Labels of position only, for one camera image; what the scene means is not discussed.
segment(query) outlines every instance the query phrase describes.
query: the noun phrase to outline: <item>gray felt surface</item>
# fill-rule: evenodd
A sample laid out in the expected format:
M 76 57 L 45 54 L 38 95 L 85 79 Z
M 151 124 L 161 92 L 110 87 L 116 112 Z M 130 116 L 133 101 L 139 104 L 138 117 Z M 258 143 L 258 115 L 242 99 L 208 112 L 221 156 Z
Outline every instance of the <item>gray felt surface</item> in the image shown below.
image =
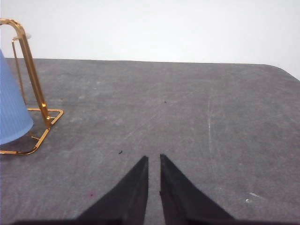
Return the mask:
M 35 62 L 49 108 L 65 114 L 36 153 L 1 155 L 2 223 L 76 218 L 147 155 L 144 224 L 164 224 L 160 153 L 238 219 L 300 221 L 300 82 L 287 72 L 247 64 Z M 41 133 L 39 114 L 32 117 Z M 32 145 L 26 136 L 2 148 Z

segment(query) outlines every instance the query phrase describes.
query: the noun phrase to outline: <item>gold wire frame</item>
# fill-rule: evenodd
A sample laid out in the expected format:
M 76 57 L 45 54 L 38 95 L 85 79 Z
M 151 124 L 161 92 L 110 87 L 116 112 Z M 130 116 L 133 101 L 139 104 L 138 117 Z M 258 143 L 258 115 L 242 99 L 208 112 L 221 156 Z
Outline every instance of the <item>gold wire frame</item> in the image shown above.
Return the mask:
M 26 68 L 28 71 L 28 76 L 30 78 L 32 89 L 33 89 L 33 92 L 34 92 L 34 95 L 36 97 L 37 104 L 38 104 L 38 108 L 27 108 L 27 109 L 29 111 L 40 111 L 41 112 L 46 129 L 40 137 L 34 137 L 32 135 L 32 133 L 29 132 L 30 137 L 37 140 L 37 143 L 31 150 L 29 150 L 29 151 L 0 150 L 0 154 L 29 155 L 29 154 L 35 152 L 39 148 L 39 146 L 41 145 L 43 140 L 46 138 L 48 132 L 50 131 L 51 126 L 63 115 L 64 111 L 62 109 L 48 109 L 47 108 L 47 104 L 44 99 L 41 85 L 38 80 L 37 71 L 36 71 L 36 68 L 35 68 L 35 65 L 33 62 L 30 47 L 29 47 L 26 33 L 24 31 L 23 26 L 16 20 L 0 19 L 0 26 L 4 25 L 4 24 L 12 26 L 17 33 L 17 37 L 12 39 L 12 46 L 13 46 L 13 51 L 14 51 L 14 56 L 15 56 L 15 62 L 16 62 L 16 67 L 17 67 L 17 73 L 18 73 L 21 93 L 22 93 L 24 102 L 26 103 L 26 99 L 25 99 L 25 94 L 24 94 L 24 90 L 23 90 L 23 84 L 22 84 L 22 78 L 21 78 L 20 68 L 19 68 L 19 64 L 18 64 L 18 59 L 17 59 L 17 55 L 15 52 L 15 41 L 16 40 L 18 40 L 20 43 L 21 50 L 22 50 L 24 60 L 25 60 L 25 64 L 26 64 Z M 49 112 L 57 112 L 58 115 L 55 117 L 51 117 L 51 116 L 49 116 Z

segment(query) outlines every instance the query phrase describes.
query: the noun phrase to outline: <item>gold metal stand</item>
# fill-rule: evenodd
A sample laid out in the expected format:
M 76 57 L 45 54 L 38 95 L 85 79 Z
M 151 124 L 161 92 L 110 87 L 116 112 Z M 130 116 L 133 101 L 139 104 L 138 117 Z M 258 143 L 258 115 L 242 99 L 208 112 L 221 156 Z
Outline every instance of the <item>gold metal stand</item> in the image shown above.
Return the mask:
M 18 72 L 18 77 L 19 77 L 19 83 L 20 83 L 20 88 L 21 88 L 21 92 L 22 92 L 22 96 L 24 99 L 24 102 L 26 102 L 25 99 L 25 94 L 24 94 L 24 90 L 23 90 L 23 84 L 22 84 L 22 78 L 21 78 L 21 73 L 20 73 L 20 68 L 19 68 L 19 64 L 18 64 L 18 59 L 16 56 L 16 52 L 15 52 L 15 41 L 19 40 L 21 49 L 22 49 L 22 53 L 24 56 L 24 60 L 25 60 L 25 64 L 26 64 L 26 68 L 28 71 L 28 76 L 30 78 L 31 81 L 31 85 L 32 85 L 32 89 L 33 92 L 35 94 L 36 100 L 37 100 L 37 104 L 38 104 L 38 108 L 28 108 L 29 111 L 40 111 L 42 114 L 42 118 L 44 120 L 46 129 L 43 132 L 43 134 L 40 137 L 34 137 L 31 132 L 30 136 L 31 138 L 37 140 L 37 143 L 35 144 L 35 146 L 33 147 L 32 150 L 30 151 L 11 151 L 11 150 L 0 150 L 0 154 L 12 154 L 12 155 L 29 155 L 33 152 L 35 152 L 39 146 L 41 145 L 41 143 L 43 142 L 43 140 L 46 138 L 50 127 L 63 115 L 63 110 L 61 109 L 48 109 L 47 108 L 47 104 L 46 101 L 44 99 L 44 95 L 41 89 L 41 85 L 39 83 L 38 80 L 38 75 L 36 72 L 36 68 L 33 62 L 33 58 L 31 55 L 31 51 L 28 45 L 28 41 L 27 41 L 27 37 L 26 37 L 26 33 L 24 31 L 24 28 L 22 27 L 22 25 L 15 21 L 15 20 L 11 20 L 11 19 L 0 19 L 0 26 L 1 25 L 10 25 L 12 26 L 16 33 L 17 33 L 17 37 L 13 38 L 12 40 L 12 46 L 13 46 L 13 51 L 14 51 L 14 55 L 15 55 L 15 61 L 16 61 L 16 67 L 17 67 L 17 72 Z M 58 112 L 58 115 L 56 117 L 51 117 L 49 116 L 49 112 Z

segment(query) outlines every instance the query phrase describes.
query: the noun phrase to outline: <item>scratch mark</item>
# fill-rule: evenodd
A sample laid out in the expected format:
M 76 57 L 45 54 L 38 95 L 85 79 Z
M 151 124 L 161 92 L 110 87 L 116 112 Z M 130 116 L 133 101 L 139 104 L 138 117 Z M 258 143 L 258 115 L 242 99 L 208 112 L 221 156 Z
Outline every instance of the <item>scratch mark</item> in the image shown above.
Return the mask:
M 256 198 L 264 199 L 263 197 L 261 197 L 261 196 L 255 194 L 255 193 L 253 193 L 253 192 L 250 192 L 249 195 L 252 195 L 252 196 L 254 196 L 254 197 L 256 197 Z
M 131 131 L 123 140 L 125 141 L 127 138 L 129 138 L 135 131 L 137 131 L 138 129 L 140 129 L 141 127 L 143 127 L 145 124 L 149 123 L 155 116 L 157 116 L 158 112 L 156 114 L 154 114 L 153 116 L 150 117 L 150 119 L 148 119 L 147 121 L 145 121 L 144 123 L 142 123 L 140 126 L 138 126 L 136 129 L 134 129 L 133 131 Z
M 267 121 L 268 119 L 271 119 L 273 117 L 277 117 L 277 116 L 282 116 L 282 114 L 278 114 L 278 115 L 275 115 L 275 116 L 269 116 L 265 119 L 260 119 L 260 120 L 254 120 L 254 121 L 251 121 L 251 123 L 256 123 L 256 122 L 262 122 L 262 121 Z
M 211 149 L 211 134 L 210 134 L 210 116 L 211 116 L 211 112 L 210 112 L 210 98 L 208 100 L 208 107 L 207 107 L 207 115 L 208 115 L 208 145 L 209 145 L 209 149 L 210 149 L 210 153 L 212 153 L 212 149 Z

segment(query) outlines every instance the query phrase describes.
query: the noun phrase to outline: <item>white wall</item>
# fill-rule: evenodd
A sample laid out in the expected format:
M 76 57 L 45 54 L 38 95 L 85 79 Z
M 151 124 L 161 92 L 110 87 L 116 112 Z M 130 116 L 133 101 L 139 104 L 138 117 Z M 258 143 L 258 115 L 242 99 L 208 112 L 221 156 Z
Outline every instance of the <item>white wall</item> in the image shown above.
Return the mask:
M 1 0 L 34 58 L 270 64 L 300 79 L 300 0 Z M 1 26 L 12 57 L 14 31 Z

